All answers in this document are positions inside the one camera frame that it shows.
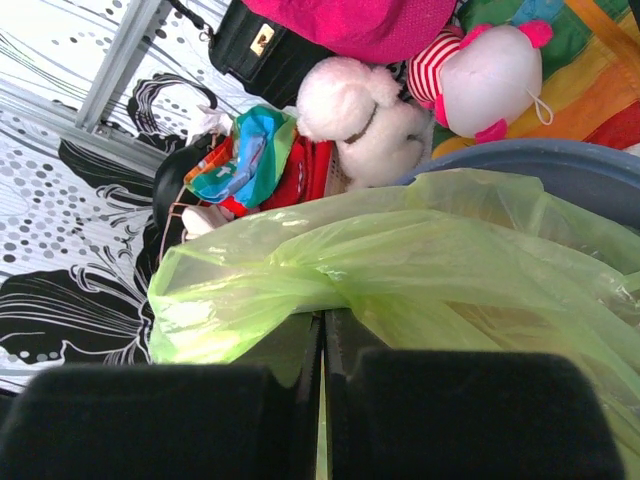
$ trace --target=stuffed animal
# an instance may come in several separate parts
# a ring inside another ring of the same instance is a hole
[[[519,27],[483,24],[466,36],[447,27],[409,61],[409,91],[424,107],[435,108],[438,123],[476,143],[505,138],[508,125],[534,103],[540,121],[548,125],[553,112],[538,98],[539,49],[552,36],[551,26],[541,20]]]
[[[399,91],[384,67],[345,57],[318,63],[300,86],[298,132],[336,142],[350,190],[390,185],[420,161],[428,116]]]

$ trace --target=white plush toy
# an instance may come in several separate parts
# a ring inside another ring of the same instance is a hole
[[[386,68],[344,57],[323,60],[302,82],[298,131],[336,142],[349,189],[391,185],[420,161],[429,118],[399,91]]]

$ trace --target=rainbow striped blanket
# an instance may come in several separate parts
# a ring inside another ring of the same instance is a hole
[[[553,26],[553,40],[542,49],[540,98],[554,122],[542,125],[531,108],[510,126],[509,138],[564,138],[621,150],[640,144],[640,32],[628,0],[473,0],[458,18],[465,31],[533,19]],[[473,144],[437,126],[433,158]]]

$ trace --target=pink ear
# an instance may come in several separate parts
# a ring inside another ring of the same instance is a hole
[[[460,50],[471,45],[471,42],[473,42],[487,30],[490,30],[492,28],[493,25],[491,25],[490,23],[481,23],[480,25],[478,25],[476,28],[467,33],[467,35],[462,39],[462,41],[460,42]]]
[[[486,130],[476,133],[476,143],[478,145],[488,142],[497,142],[504,140],[507,136],[507,121],[501,118]]]
[[[553,37],[553,29],[544,20],[532,20],[527,23],[523,23],[518,27],[522,33],[524,33],[531,42],[533,48],[542,48],[551,41]]]
[[[436,97],[435,115],[436,115],[436,122],[438,122],[444,128],[449,128],[447,113],[444,110],[444,97],[442,96],[442,94]]]

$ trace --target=brown collar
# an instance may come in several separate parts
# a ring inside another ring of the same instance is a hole
[[[356,133],[355,135],[351,135],[349,138],[347,138],[344,141],[344,143],[351,145],[352,143],[355,143],[358,140],[360,140],[364,136],[364,134],[367,133],[367,129],[371,126],[371,122],[373,122],[373,117],[376,116],[376,112],[377,111],[378,111],[378,105],[376,105],[375,108],[373,109],[373,112],[371,113],[371,117],[369,118],[369,121],[364,126],[364,128],[360,131],[360,133]]]

